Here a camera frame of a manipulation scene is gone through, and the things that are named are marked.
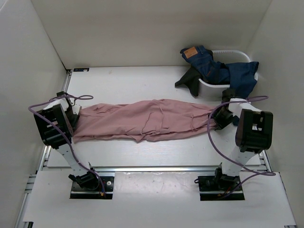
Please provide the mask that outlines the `pink trousers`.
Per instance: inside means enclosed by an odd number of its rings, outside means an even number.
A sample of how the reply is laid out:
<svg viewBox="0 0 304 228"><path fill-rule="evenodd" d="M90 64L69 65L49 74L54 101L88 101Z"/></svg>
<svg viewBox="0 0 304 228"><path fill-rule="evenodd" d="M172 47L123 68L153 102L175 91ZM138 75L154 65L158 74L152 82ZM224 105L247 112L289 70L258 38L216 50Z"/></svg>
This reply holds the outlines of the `pink trousers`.
<svg viewBox="0 0 304 228"><path fill-rule="evenodd" d="M80 111L73 141L186 139L216 128L214 121L208 122L212 110L212 106L171 99L95 104Z"/></svg>

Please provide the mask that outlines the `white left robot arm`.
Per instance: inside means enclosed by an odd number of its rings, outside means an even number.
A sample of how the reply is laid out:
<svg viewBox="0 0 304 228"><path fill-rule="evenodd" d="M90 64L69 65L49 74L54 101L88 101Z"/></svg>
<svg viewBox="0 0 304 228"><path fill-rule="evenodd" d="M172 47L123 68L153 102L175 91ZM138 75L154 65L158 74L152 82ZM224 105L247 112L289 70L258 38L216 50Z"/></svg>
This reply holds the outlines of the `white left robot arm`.
<svg viewBox="0 0 304 228"><path fill-rule="evenodd" d="M47 102L29 106L28 110L33 113L42 142L58 151L72 169L69 179L81 188L99 190L103 195L105 187L101 177L91 164L84 165L73 149L74 129L81 109L76 101L93 98L92 95L73 96L61 91Z"/></svg>

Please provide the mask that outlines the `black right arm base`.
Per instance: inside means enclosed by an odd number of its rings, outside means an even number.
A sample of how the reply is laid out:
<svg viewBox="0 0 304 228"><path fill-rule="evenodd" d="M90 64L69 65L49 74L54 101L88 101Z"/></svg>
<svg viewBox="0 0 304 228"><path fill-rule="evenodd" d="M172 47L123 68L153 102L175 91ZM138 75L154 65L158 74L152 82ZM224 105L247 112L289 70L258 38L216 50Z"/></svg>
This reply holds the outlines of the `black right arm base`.
<svg viewBox="0 0 304 228"><path fill-rule="evenodd" d="M240 177L222 175L198 176L194 180L199 186L200 201L242 201L245 196L240 184Z"/></svg>

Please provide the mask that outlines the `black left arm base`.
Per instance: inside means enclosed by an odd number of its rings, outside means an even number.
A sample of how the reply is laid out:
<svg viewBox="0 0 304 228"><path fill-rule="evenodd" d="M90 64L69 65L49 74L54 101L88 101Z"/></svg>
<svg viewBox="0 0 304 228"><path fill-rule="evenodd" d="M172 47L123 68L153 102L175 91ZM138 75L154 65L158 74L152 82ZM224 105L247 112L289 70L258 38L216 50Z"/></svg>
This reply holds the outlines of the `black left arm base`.
<svg viewBox="0 0 304 228"><path fill-rule="evenodd" d="M72 181L70 199L111 200L114 191L114 176L97 178L91 172L81 177L69 174Z"/></svg>

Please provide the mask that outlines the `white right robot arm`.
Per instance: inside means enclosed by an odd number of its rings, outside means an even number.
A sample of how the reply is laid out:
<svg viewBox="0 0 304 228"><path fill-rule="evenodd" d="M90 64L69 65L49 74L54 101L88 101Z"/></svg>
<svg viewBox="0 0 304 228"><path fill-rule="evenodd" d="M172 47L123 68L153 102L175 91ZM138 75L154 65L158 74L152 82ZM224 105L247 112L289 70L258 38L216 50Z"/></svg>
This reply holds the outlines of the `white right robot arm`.
<svg viewBox="0 0 304 228"><path fill-rule="evenodd" d="M250 99L236 96L234 89L222 92L221 105L209 116L217 129L223 129L238 118L236 146L215 171L211 182L217 189L233 188L239 182L239 173L256 154L270 148L273 134L273 113L255 108Z"/></svg>

